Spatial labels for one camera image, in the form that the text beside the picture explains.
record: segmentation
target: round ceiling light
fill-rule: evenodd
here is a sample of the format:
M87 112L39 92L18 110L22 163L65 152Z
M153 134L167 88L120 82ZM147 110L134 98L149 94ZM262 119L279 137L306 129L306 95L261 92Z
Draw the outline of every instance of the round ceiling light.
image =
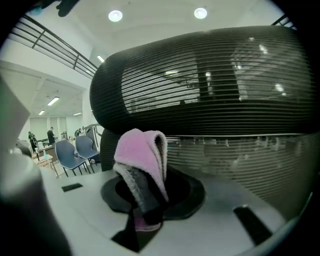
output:
M119 10L113 10L109 13L109 20L112 22L118 22L122 19L122 12Z
M197 8L194 11L194 16L198 19L204 19L207 16L207 10L205 8Z

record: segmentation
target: black rectangular slot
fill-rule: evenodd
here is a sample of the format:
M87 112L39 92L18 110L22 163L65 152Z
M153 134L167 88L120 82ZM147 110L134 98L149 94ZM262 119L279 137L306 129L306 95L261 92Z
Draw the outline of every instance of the black rectangular slot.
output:
M62 188L63 192L68 192L71 190L76 190L81 187L83 187L83 186L80 183L75 183L75 184L71 184L71 185L67 185L67 186L62 186L61 188Z
M272 236L270 230L261 222L248 206L239 206L233 209L249 236L257 246Z

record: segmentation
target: towel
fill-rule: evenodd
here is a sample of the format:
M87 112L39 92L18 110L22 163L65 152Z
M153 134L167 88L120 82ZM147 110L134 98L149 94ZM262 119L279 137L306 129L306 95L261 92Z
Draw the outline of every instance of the towel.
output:
M169 201L165 188L167 147L160 131L133 129L118 141L113 169L122 176L138 206L133 211L136 231L154 231L161 226L160 209Z

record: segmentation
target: railing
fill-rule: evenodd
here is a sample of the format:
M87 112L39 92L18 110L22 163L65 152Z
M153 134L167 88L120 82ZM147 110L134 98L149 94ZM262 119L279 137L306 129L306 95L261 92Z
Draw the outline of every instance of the railing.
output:
M90 79L97 71L98 67L80 52L27 15L14 26L8 38L31 47Z
M281 16L278 18L274 23L271 24L272 26L282 26L282 27L288 27L290 29L296 30L297 28L295 25L289 20L289 18L286 15Z

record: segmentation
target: blue chair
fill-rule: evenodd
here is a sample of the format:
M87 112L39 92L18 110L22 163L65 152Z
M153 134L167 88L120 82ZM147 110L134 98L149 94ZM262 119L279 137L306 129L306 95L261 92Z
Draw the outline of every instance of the blue chair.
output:
M75 148L78 151L79 157L88 159L89 165L95 173L94 169L92 168L92 165L90 163L90 159L94 156L100 154L98 151L92 149L93 141L88 136L78 136L75 137Z
M65 168L72 170L74 176L76 176L76 173L74 170L77 167L79 168L80 173L82 175L80 165L83 165L85 171L87 171L86 167L88 168L88 166L87 166L86 160L83 158L75 157L75 147L71 143L69 143L67 140L61 140L55 143L55 154L60 164L62 165L63 170L67 177L69 176Z

